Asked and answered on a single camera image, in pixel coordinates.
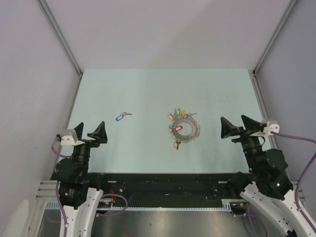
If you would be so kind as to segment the red tag key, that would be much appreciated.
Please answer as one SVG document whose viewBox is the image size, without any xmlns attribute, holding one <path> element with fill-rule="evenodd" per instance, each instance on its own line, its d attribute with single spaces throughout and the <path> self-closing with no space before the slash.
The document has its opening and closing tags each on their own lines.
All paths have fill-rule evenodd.
<svg viewBox="0 0 316 237">
<path fill-rule="evenodd" d="M 178 126 L 174 127 L 173 129 L 174 129 L 174 131 L 178 132 L 178 131 L 183 129 L 183 126 L 182 125 L 178 125 Z"/>
</svg>

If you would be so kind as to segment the metal keyring disc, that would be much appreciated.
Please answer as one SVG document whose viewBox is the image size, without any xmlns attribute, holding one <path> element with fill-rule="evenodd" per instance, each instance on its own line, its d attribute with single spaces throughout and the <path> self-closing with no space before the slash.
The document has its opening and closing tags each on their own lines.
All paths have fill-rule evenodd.
<svg viewBox="0 0 316 237">
<path fill-rule="evenodd" d="M 173 128 L 178 125 L 182 125 L 183 129 L 176 132 Z M 173 138 L 181 140 L 181 143 L 191 142 L 200 136 L 200 125 L 193 117 L 178 117 L 169 125 L 168 129 Z"/>
</svg>

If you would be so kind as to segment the yellow tag key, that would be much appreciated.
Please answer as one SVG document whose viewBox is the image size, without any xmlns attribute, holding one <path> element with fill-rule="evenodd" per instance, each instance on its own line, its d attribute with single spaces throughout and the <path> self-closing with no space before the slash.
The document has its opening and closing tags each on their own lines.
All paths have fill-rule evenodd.
<svg viewBox="0 0 316 237">
<path fill-rule="evenodd" d="M 180 144 L 181 144 L 181 140 L 176 139 L 175 142 L 174 142 L 174 148 L 178 150 Z"/>
</svg>

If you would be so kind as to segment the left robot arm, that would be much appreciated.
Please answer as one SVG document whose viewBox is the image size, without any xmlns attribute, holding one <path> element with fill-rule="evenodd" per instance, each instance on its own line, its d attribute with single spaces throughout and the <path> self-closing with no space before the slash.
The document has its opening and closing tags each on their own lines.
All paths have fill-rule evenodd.
<svg viewBox="0 0 316 237">
<path fill-rule="evenodd" d="M 60 158 L 51 180 L 57 181 L 55 194 L 61 211 L 60 236 L 89 237 L 100 199 L 108 194 L 109 185 L 103 173 L 88 171 L 90 152 L 106 144 L 108 137 L 105 122 L 82 138 L 84 124 L 81 122 L 73 129 L 64 130 L 56 135 L 51 150 Z M 71 146 L 71 155 L 62 155 L 55 150 L 54 144 Z"/>
</svg>

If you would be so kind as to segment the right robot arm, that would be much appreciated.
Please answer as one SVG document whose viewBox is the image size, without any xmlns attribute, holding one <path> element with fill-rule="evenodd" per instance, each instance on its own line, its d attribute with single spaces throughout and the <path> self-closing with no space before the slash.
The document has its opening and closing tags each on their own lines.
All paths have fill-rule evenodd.
<svg viewBox="0 0 316 237">
<path fill-rule="evenodd" d="M 221 138 L 240 143 L 252 178 L 237 172 L 228 180 L 228 193 L 242 197 L 274 224 L 284 237 L 314 237 L 316 223 L 299 200 L 299 186 L 286 174 L 288 167 L 282 150 L 263 151 L 259 138 L 279 135 L 275 120 L 255 121 L 245 115 L 237 127 L 221 117 Z"/>
</svg>

